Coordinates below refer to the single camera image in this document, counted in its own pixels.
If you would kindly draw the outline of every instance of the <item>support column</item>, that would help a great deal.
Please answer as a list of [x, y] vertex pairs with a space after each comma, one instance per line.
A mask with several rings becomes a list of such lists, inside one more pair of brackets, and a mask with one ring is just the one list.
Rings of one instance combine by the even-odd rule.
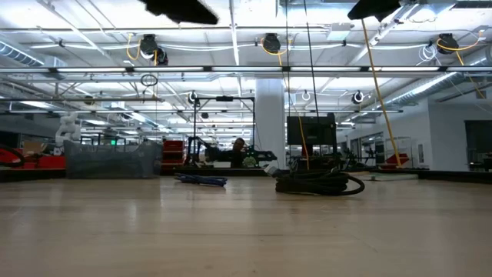
[[285, 108], [282, 79], [256, 80], [255, 149], [272, 151], [278, 166], [285, 169]]

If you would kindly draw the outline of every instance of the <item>wooden floor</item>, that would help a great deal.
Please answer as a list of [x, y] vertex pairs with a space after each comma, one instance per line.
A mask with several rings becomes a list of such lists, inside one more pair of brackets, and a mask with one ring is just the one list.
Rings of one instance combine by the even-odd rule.
[[173, 179], [0, 184], [0, 276], [492, 276], [492, 185], [349, 197]]

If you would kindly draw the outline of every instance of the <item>coiled black cable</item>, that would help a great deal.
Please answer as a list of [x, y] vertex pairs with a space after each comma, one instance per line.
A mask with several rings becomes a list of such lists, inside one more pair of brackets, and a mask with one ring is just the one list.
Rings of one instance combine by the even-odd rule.
[[0, 144], [0, 150], [5, 150], [7, 152], [10, 152], [19, 159], [18, 162], [0, 162], [0, 166], [19, 167], [24, 165], [25, 163], [24, 156], [21, 153], [17, 152], [15, 149], [12, 149], [7, 145]]
[[[348, 181], [354, 181], [359, 188], [347, 191]], [[277, 178], [277, 192], [317, 195], [354, 195], [363, 192], [365, 184], [347, 173], [315, 172], [295, 175], [283, 175]]]

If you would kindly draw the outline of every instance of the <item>person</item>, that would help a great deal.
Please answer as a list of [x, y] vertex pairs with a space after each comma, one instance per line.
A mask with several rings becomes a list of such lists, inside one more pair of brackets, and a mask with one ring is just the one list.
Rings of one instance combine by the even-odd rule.
[[232, 145], [232, 161], [231, 168], [232, 169], [240, 169], [243, 167], [243, 152], [241, 151], [244, 147], [244, 139], [238, 138]]

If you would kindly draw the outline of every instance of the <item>ceiling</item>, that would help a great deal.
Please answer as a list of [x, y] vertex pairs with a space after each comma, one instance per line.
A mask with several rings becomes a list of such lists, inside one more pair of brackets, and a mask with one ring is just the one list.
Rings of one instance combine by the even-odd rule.
[[[73, 0], [51, 1], [55, 12], [65, 20], [59, 18], [53, 12], [45, 8], [36, 0], [3, 0], [0, 9], [0, 35], [11, 42], [15, 42], [26, 51], [41, 57], [56, 57], [69, 67], [86, 66], [149, 66], [152, 62], [142, 58], [132, 60], [127, 55], [127, 44], [131, 46], [129, 52], [135, 56], [138, 53], [136, 47], [143, 34], [156, 34], [159, 45], [168, 54], [169, 66], [191, 65], [243, 65], [243, 66], [278, 66], [279, 59], [276, 55], [269, 55], [259, 43], [266, 33], [278, 34], [282, 45], [286, 45], [289, 39], [291, 50], [288, 55], [281, 56], [282, 65], [311, 65], [311, 55], [314, 65], [369, 65], [368, 56], [357, 55], [364, 49], [364, 32], [360, 21], [350, 21], [343, 9], [323, 10], [319, 6], [310, 5], [308, 19], [310, 32], [306, 29], [306, 16], [304, 11], [289, 10], [287, 18], [282, 7], [276, 6], [275, 0], [207, 0], [204, 1], [220, 18], [216, 26], [196, 25], [191, 23], [175, 24], [165, 16], [153, 16], [145, 11], [145, 6], [137, 0], [121, 0], [116, 4], [109, 0]], [[235, 23], [235, 37], [238, 44], [237, 55], [234, 50], [234, 32], [231, 30], [231, 5]], [[387, 25], [391, 24], [392, 16], [379, 23], [375, 18], [365, 20], [368, 29], [368, 37], [372, 38], [384, 32]], [[485, 46], [492, 36], [490, 30], [490, 18], [492, 9], [451, 9], [438, 15], [419, 12], [411, 18], [401, 20], [401, 24], [389, 28], [389, 32], [382, 35], [374, 43], [373, 49], [375, 65], [434, 65], [438, 59], [443, 65], [456, 62], [455, 55], [436, 54], [428, 62], [422, 59], [423, 48], [429, 41], [435, 42], [440, 33], [452, 33], [460, 45], [472, 45], [476, 42], [478, 30], [483, 29], [481, 39], [476, 48], [465, 51], [463, 56]], [[73, 27], [80, 30], [83, 38]], [[347, 31], [346, 43], [352, 46], [342, 46], [341, 41], [327, 39], [334, 35], [337, 25], [350, 23], [352, 26]], [[93, 42], [99, 48], [103, 48], [104, 55], [97, 49], [90, 49], [88, 43]], [[0, 56], [0, 66], [21, 67], [18, 62]], [[214, 95], [238, 95], [249, 96], [255, 93], [255, 80], [258, 75], [213, 75], [205, 73], [186, 73], [186, 82], [183, 82], [180, 73], [166, 73], [161, 77], [156, 93], [165, 99], [166, 108], [187, 109], [189, 92], [195, 91], [199, 96]], [[71, 75], [71, 77], [89, 78], [87, 75]], [[106, 78], [103, 75], [94, 77]], [[53, 94], [55, 81], [43, 81], [42, 75], [24, 76], [13, 75], [26, 85], [32, 85]], [[121, 78], [118, 82], [63, 82], [58, 81], [60, 90], [66, 90], [64, 97], [77, 98], [86, 95], [95, 97], [137, 97], [145, 90], [139, 81], [128, 81], [127, 77], [113, 75]], [[27, 79], [37, 79], [39, 82], [28, 82]], [[378, 83], [383, 88], [400, 88], [415, 78], [378, 78]], [[318, 93], [319, 108], [354, 109], [351, 104], [352, 92], [360, 90], [366, 95], [371, 95], [374, 90], [374, 80], [369, 75], [366, 77], [316, 77], [315, 89]], [[463, 84], [464, 89], [470, 88], [470, 84]], [[290, 81], [291, 92], [297, 108], [314, 108], [313, 97], [303, 100], [304, 91], [312, 95], [314, 88], [311, 77], [296, 76]], [[375, 98], [366, 98], [366, 102], [374, 102]], [[77, 104], [81, 109], [94, 107]], [[210, 108], [237, 108], [243, 105], [238, 102], [229, 102], [224, 107], [223, 102], [208, 104]], [[155, 109], [154, 102], [126, 101], [128, 109]], [[244, 114], [237, 115], [213, 115], [210, 120], [249, 120], [251, 116], [244, 108]], [[188, 126], [184, 119], [178, 115], [159, 114], [154, 115], [158, 124], [169, 126]]]

